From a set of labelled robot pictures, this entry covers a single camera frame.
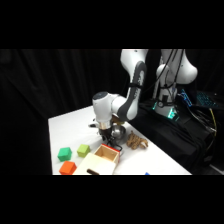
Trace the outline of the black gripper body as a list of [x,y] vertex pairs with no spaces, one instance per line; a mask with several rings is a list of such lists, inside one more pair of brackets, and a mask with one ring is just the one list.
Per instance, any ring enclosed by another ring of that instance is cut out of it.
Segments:
[[115,138],[112,136],[112,128],[108,128],[108,129],[100,129],[99,130],[99,134],[101,136],[105,136],[107,138],[108,141],[110,140],[115,140]]

